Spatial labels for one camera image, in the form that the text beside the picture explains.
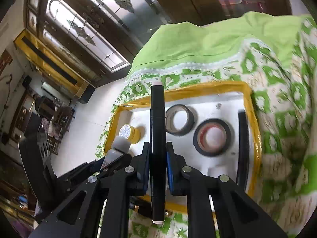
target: white wall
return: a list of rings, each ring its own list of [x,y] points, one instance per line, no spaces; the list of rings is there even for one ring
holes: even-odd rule
[[[15,0],[0,23],[0,55],[22,32],[24,0]]]
[[[30,88],[33,89],[39,96],[47,96],[53,99],[44,89],[42,89],[42,84],[46,81],[43,76],[41,76],[38,71],[30,71],[28,75],[32,78],[30,82]]]
[[[9,107],[7,110],[4,111],[4,114],[0,119],[1,133],[9,132],[15,110],[25,90],[25,88],[22,86],[23,77],[25,77],[26,73],[30,70],[28,60],[25,58],[25,56],[19,56],[22,51],[18,51],[17,49],[15,49],[12,41],[11,44],[9,44],[9,46],[7,47],[7,51],[12,56],[13,61],[10,65],[7,65],[5,67],[1,76],[12,74],[13,78],[10,83],[10,95],[7,103]],[[5,83],[7,80],[8,78],[6,78],[5,81],[3,80],[0,82],[0,92],[4,94],[3,96],[0,96],[0,112],[2,112],[3,110],[3,106],[6,102],[9,91],[8,85],[6,85]],[[13,158],[15,161],[22,163],[20,153],[17,150],[17,144],[10,142],[10,144],[4,145],[0,142],[0,150]]]

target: green bedsheet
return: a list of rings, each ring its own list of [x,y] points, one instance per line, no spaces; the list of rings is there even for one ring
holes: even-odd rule
[[[148,96],[152,81],[162,81],[166,90],[208,81],[245,81],[254,91],[263,146],[253,199],[289,236],[296,236],[317,204],[317,144],[311,135],[317,128],[316,45],[317,28],[309,16],[248,12],[205,28],[188,22],[162,25],[134,59],[96,156],[104,152],[117,105]],[[168,222],[173,228],[158,228],[132,214],[129,237],[187,237],[184,221]]]

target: tiled floor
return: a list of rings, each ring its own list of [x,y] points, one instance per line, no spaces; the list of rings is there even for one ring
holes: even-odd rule
[[[77,103],[76,118],[69,132],[64,135],[58,156],[52,155],[51,162],[57,176],[95,159],[100,134],[123,82],[124,78],[101,86],[95,90],[87,104]]]

